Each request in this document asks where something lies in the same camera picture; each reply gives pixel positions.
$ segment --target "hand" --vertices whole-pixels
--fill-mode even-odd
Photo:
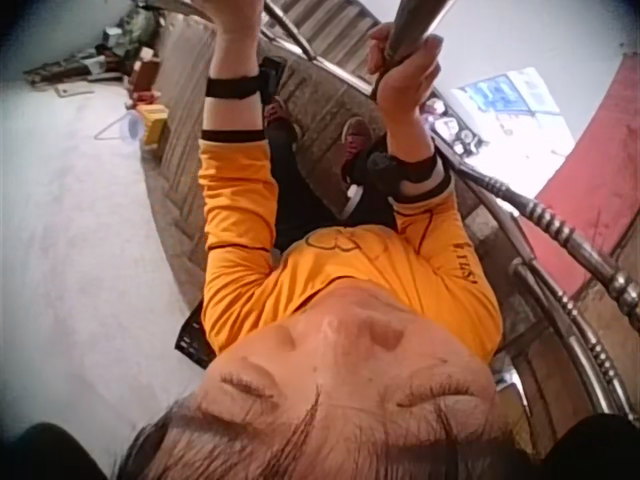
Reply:
[[[257,39],[260,33],[262,0],[194,0],[193,4],[207,13],[218,32],[239,41]]]
[[[384,51],[393,31],[393,23],[385,23],[371,31],[367,69],[370,74],[385,70]],[[377,103],[387,128],[404,124],[419,116],[420,105],[433,89],[440,74],[438,55],[442,37],[429,35],[418,50],[399,66],[391,69],[380,81]]]

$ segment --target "twisted metal baluster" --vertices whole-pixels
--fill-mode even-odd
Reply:
[[[549,235],[606,289],[620,311],[640,334],[640,284],[609,257],[598,252],[576,229],[540,202],[514,192],[506,183],[467,164],[454,166],[461,177],[512,205],[520,214]]]
[[[520,259],[516,259],[512,264],[512,269],[518,268],[518,265],[523,263]],[[571,323],[575,326],[576,330],[580,334],[580,337],[586,344],[591,357],[595,361],[598,370],[602,375],[611,396],[616,402],[620,412],[635,425],[640,426],[640,417],[634,411],[629,393],[625,387],[624,381],[616,368],[616,365],[609,355],[606,347],[598,337],[593,327],[584,318],[578,306],[573,300],[569,298],[560,286],[553,281],[553,279],[540,267],[537,260],[533,260],[526,264],[528,270],[537,278],[542,286],[551,294],[553,299],[558,302],[562,311],[567,315]]]

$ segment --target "black hair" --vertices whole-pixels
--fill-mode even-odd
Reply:
[[[290,479],[324,478],[322,455],[300,458],[314,429],[318,397],[279,444],[265,446],[246,424],[232,423],[178,403],[160,420],[144,427],[122,459],[115,480]],[[518,479],[536,478],[538,467],[510,434],[485,438],[482,433],[456,437],[446,414],[437,410],[444,435],[438,440],[392,444],[388,436],[372,442],[360,432],[350,460],[359,479]]]

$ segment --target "red wall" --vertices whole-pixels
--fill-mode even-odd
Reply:
[[[537,198],[610,253],[640,208],[640,56],[624,56],[591,123]],[[543,267],[571,295],[589,278],[522,220]]]

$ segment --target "sneaker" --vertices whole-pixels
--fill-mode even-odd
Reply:
[[[273,100],[264,109],[264,126],[265,128],[274,122],[285,121],[293,130],[295,130],[296,141],[302,136],[302,130],[298,125],[293,123],[289,109],[280,97],[273,97]]]
[[[360,117],[350,119],[342,130],[342,144],[345,147],[345,156],[342,163],[342,180],[350,184],[351,172],[354,160],[358,155],[373,145],[373,133],[367,123]]]

